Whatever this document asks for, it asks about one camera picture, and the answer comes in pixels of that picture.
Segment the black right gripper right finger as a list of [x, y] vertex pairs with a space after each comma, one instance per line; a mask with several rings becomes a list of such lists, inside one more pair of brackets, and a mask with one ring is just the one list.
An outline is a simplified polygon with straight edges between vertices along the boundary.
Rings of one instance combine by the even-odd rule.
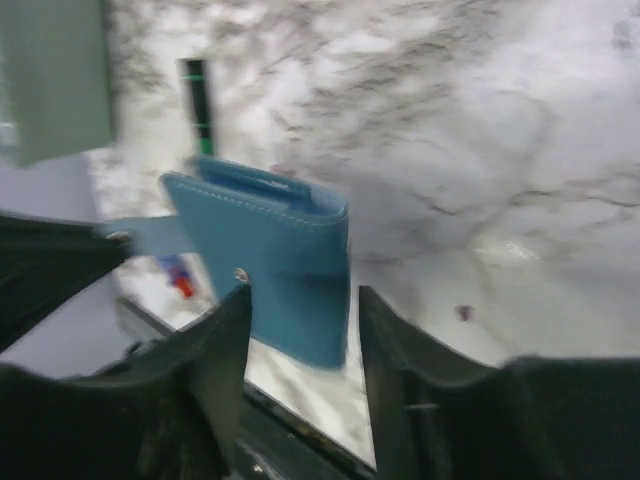
[[477, 363], [368, 286], [359, 334], [380, 479], [635, 479], [639, 362]]

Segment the blue leather card holder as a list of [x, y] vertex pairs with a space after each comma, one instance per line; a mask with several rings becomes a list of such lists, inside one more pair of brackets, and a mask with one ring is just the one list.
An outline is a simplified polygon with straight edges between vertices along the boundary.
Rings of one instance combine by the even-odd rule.
[[137, 256], [197, 253], [215, 293], [252, 288], [253, 337], [320, 369], [346, 359], [349, 212], [327, 188], [200, 155], [193, 176], [161, 177], [175, 215], [99, 226]]

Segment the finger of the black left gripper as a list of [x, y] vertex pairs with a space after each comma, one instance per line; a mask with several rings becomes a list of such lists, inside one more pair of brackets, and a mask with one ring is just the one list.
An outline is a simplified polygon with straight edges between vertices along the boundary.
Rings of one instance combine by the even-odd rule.
[[128, 233], [96, 224], [1, 215], [1, 343], [12, 345], [132, 253]]

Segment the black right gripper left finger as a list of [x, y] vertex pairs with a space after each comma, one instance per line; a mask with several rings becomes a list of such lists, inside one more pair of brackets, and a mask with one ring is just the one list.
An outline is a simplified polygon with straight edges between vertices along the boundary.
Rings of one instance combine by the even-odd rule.
[[232, 469], [252, 300], [89, 377], [1, 368], [5, 479], [222, 479]]

